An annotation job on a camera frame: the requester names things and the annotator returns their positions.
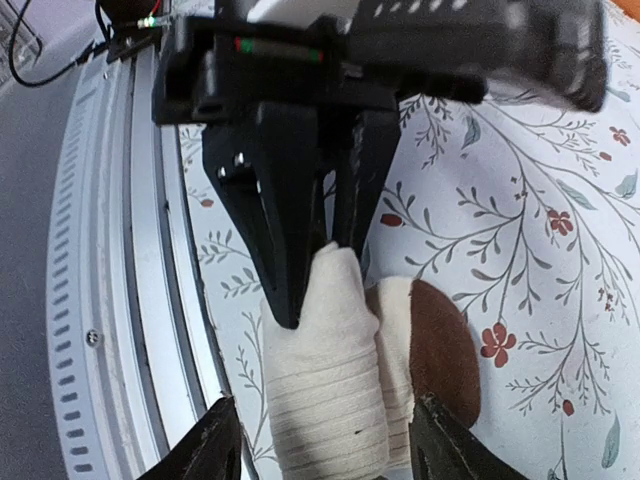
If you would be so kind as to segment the cream and brown sock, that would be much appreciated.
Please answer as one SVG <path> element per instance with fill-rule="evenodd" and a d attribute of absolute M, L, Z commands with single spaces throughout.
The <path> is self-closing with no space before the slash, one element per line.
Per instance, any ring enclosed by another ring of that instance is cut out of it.
<path fill-rule="evenodd" d="M 365 287 L 335 243 L 312 262 L 299 326 L 263 323 L 263 374 L 286 479 L 372 479 L 410 463 L 416 401 L 436 396 L 465 427 L 481 411 L 469 326 L 454 302 L 412 277 Z"/>

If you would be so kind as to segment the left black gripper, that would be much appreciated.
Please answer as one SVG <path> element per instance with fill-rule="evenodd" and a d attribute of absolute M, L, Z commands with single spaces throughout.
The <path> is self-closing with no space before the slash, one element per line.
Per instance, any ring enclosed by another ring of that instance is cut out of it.
<path fill-rule="evenodd" d="M 203 163 L 275 320 L 296 329 L 312 257 L 325 241 L 318 115 L 305 106 L 346 108 L 327 113 L 336 174 L 332 239 L 361 250 L 400 139 L 398 103 L 424 94 L 478 104 L 486 93 L 477 76 L 353 60 L 330 17 L 300 30 L 176 16 L 161 51 L 152 119 L 225 123 L 257 104 L 205 128 Z"/>

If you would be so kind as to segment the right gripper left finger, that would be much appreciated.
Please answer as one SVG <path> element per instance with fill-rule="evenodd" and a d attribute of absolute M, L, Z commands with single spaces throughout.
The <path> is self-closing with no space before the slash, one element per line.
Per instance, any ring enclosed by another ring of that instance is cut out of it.
<path fill-rule="evenodd" d="M 234 399 L 223 397 L 139 480 L 240 480 L 241 454 Z"/>

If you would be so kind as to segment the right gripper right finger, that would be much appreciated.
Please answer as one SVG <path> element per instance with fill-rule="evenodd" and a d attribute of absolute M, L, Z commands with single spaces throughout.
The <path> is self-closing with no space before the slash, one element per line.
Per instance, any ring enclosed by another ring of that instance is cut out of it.
<path fill-rule="evenodd" d="M 461 425 L 433 394 L 415 403 L 410 447 L 414 479 L 526 480 Z"/>

